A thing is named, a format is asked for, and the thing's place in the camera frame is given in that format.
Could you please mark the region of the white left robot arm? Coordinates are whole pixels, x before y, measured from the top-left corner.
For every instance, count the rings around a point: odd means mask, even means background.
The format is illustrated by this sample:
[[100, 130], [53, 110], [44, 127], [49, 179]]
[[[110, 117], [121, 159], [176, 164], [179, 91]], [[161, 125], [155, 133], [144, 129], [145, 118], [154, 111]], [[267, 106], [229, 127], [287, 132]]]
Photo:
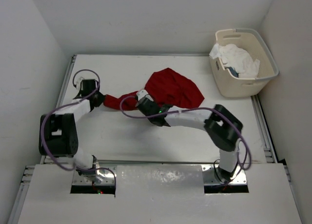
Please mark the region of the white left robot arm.
[[104, 95], [99, 87], [98, 80], [82, 80], [71, 103], [40, 118], [40, 154], [50, 157], [63, 170], [76, 170], [86, 177], [96, 176], [100, 167], [94, 155], [79, 148], [76, 125], [84, 115], [103, 103]]

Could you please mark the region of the red polo t shirt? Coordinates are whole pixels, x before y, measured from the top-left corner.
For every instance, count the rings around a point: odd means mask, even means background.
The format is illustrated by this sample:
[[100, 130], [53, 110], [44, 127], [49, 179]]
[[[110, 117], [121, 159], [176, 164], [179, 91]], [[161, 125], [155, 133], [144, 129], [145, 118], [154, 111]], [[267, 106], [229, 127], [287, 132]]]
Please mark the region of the red polo t shirt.
[[[144, 89], [159, 106], [171, 104], [181, 108], [197, 108], [204, 101], [204, 96], [192, 80], [170, 68], [154, 72], [147, 80]], [[120, 110], [121, 101], [125, 97], [135, 96], [137, 92], [130, 92], [118, 98], [107, 94], [103, 105], [114, 110]], [[126, 111], [136, 110], [135, 99], [127, 99], [122, 108]]]

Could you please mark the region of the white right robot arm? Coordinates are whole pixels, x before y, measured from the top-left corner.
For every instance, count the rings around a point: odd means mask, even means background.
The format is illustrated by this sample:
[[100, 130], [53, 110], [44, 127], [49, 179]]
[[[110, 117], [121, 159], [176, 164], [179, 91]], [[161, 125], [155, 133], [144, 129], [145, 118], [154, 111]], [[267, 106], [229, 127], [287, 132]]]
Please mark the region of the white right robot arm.
[[183, 126], [207, 132], [212, 142], [219, 149], [219, 166], [215, 170], [215, 175], [221, 182], [230, 181], [238, 165], [239, 136], [233, 127], [235, 126], [241, 132], [243, 125], [224, 106], [216, 104], [213, 110], [226, 117], [230, 123], [227, 123], [215, 112], [208, 113], [203, 109], [190, 111], [170, 104], [160, 107], [148, 97], [139, 100], [136, 106], [145, 116], [163, 114], [149, 118], [149, 121], [154, 125]]

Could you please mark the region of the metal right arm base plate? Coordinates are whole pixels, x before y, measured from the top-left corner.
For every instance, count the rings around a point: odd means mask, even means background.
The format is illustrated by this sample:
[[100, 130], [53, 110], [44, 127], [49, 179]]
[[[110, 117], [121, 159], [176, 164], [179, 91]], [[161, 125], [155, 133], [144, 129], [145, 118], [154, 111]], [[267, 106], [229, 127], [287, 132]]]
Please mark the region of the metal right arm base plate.
[[216, 186], [224, 183], [228, 185], [247, 185], [246, 174], [239, 166], [236, 167], [233, 175], [228, 177], [218, 169], [219, 164], [202, 164], [202, 177], [205, 186]]

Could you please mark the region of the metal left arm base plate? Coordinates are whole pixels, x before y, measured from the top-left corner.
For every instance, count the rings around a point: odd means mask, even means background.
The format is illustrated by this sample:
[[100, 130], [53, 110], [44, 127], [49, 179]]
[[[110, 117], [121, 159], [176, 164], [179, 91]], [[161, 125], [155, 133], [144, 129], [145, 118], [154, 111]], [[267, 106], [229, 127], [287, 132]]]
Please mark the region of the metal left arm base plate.
[[86, 171], [76, 170], [73, 175], [72, 185], [116, 185], [117, 168], [109, 167], [96, 160], [91, 169]]

